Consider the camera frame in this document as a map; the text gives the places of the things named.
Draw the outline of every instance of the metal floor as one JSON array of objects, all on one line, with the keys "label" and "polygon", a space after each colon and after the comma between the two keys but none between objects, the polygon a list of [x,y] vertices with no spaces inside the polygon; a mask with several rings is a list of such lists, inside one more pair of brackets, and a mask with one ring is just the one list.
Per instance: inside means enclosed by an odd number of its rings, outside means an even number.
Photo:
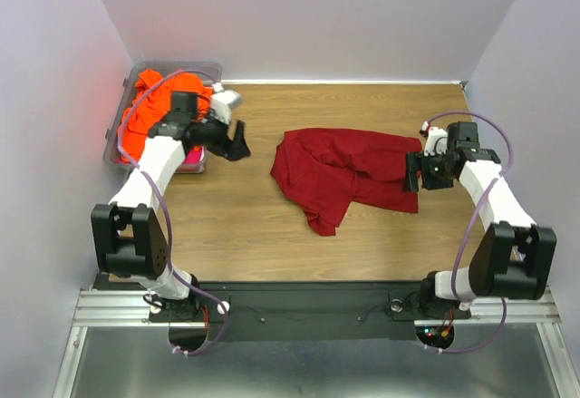
[{"label": "metal floor", "polygon": [[[496,325],[456,325],[454,347]],[[390,340],[224,343],[186,359],[164,327],[88,330],[72,396],[79,398],[557,397],[535,324],[507,325],[490,347],[463,356]]]}]

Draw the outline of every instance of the metal frame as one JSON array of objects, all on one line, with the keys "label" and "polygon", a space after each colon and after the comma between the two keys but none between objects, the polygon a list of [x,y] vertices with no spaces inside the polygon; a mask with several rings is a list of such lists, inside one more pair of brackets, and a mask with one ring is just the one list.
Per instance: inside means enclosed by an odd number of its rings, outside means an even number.
[{"label": "metal frame", "polygon": [[[54,398],[69,398],[73,392],[89,327],[168,326],[167,323],[156,324],[149,321],[150,307],[142,299],[144,294],[147,294],[147,291],[81,291]],[[507,310],[508,323],[537,324],[558,393],[563,398],[580,398],[580,383],[562,337],[560,316],[549,288],[537,301],[507,301]],[[466,325],[498,323],[502,305],[497,298],[479,299],[473,304],[471,313],[470,319],[456,320],[456,323]],[[438,323],[439,320],[415,321],[415,325]],[[171,325],[199,328],[204,326],[199,322]]]},{"label": "metal frame", "polygon": [[563,398],[580,396],[580,383],[566,348],[560,325],[556,323],[538,324],[537,331],[540,333],[558,393]]}]

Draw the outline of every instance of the dark red garment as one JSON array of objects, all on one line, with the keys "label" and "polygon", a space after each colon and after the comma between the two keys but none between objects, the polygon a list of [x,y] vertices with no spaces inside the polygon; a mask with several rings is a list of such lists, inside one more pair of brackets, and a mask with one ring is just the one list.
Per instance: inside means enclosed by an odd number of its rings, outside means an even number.
[{"label": "dark red garment", "polygon": [[276,148],[271,174],[296,202],[308,225],[336,234],[352,201],[383,209],[418,210],[417,194],[404,192],[405,155],[420,151],[415,138],[352,129],[288,131]]}]

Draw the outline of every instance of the screw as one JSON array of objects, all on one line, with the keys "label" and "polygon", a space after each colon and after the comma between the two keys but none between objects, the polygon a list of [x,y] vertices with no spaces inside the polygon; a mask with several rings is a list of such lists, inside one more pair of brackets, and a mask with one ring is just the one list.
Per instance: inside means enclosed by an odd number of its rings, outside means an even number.
[{"label": "screw", "polygon": [[400,311],[402,311],[402,301],[397,298],[392,300],[391,311],[393,311],[395,314],[398,314]]}]

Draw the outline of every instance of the white backdrop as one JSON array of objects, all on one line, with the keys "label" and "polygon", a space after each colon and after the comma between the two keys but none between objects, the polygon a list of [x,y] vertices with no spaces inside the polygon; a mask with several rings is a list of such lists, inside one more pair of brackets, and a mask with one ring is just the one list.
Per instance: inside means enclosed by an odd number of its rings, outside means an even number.
[{"label": "white backdrop", "polygon": [[90,214],[118,184],[102,151],[131,61],[99,0],[0,4],[0,396],[49,397],[97,272]]},{"label": "white backdrop", "polygon": [[[516,0],[467,87],[469,107],[503,125],[513,141],[516,159],[508,178],[518,199],[558,236],[550,285],[577,372],[579,10],[580,0]],[[483,139],[503,146],[490,132]]]},{"label": "white backdrop", "polygon": [[228,79],[466,80],[513,0],[102,0],[134,61]]}]

